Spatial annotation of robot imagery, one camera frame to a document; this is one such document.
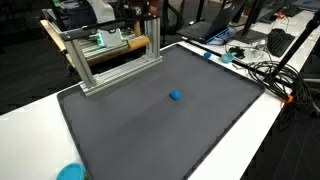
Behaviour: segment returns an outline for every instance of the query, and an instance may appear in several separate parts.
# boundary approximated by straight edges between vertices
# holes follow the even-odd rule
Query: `electronic device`
[[[288,8],[285,7],[282,12],[287,16],[287,17],[294,17],[295,15],[301,13],[303,10],[297,6],[289,6]]]
[[[227,25],[245,2],[246,0],[237,0],[226,3],[212,23],[197,22],[187,28],[179,30],[177,34],[207,44],[213,40],[216,35],[227,29]]]
[[[289,25],[289,26],[296,26],[299,22],[300,22],[299,18],[287,17],[281,22],[281,24]]]
[[[246,44],[251,44],[260,39],[266,38],[267,36],[266,34],[250,29],[251,25],[256,23],[257,20],[259,19],[260,11],[264,7],[264,3],[265,3],[265,0],[255,0],[253,2],[246,25],[244,26],[244,29],[238,31],[233,36],[234,39],[244,42]]]
[[[294,40],[294,36],[287,34],[283,29],[272,29],[268,34],[267,47],[270,53],[281,57]]]

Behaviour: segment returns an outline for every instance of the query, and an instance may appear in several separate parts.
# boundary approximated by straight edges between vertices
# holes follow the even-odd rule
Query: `aluminum frame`
[[[82,79],[79,85],[86,96],[92,96],[162,62],[160,56],[160,18],[156,18],[156,16],[154,18],[145,21],[145,35],[150,39],[150,43],[146,47],[146,55],[101,74],[92,74],[78,39],[64,41]]]

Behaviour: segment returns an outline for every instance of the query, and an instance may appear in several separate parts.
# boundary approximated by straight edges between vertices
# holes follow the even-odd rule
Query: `gray tray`
[[[58,94],[90,179],[187,179],[264,92],[181,46],[162,53],[163,63],[92,97]]]

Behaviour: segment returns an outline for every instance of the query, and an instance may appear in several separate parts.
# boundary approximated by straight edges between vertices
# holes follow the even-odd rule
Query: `cable bundle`
[[[278,96],[286,104],[282,109],[282,119],[279,121],[279,128],[286,129],[292,122],[297,111],[314,113],[317,111],[307,84],[299,76],[299,72],[292,66],[286,65],[281,71],[276,67],[279,62],[264,61],[249,63],[248,66],[256,71],[248,71],[248,74],[258,83],[263,84],[269,91]],[[257,74],[257,70],[263,71],[265,76]],[[288,93],[285,86],[292,90]]]

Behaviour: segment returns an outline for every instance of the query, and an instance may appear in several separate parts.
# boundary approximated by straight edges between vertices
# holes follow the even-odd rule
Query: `desk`
[[[303,15],[306,15],[303,22],[306,24],[307,16],[312,14],[303,12]],[[255,29],[260,29],[259,26],[271,28],[271,25],[258,24]],[[204,53],[185,42],[179,44]],[[314,45],[314,41],[306,40],[289,64],[300,70]],[[231,64],[222,64],[218,57],[210,59],[246,75],[244,70],[236,70]],[[81,163],[56,96],[57,93],[0,116],[0,162],[5,162],[0,168],[1,179],[54,180],[67,164]],[[190,180],[240,179],[280,110],[280,101],[266,91],[223,137]]]

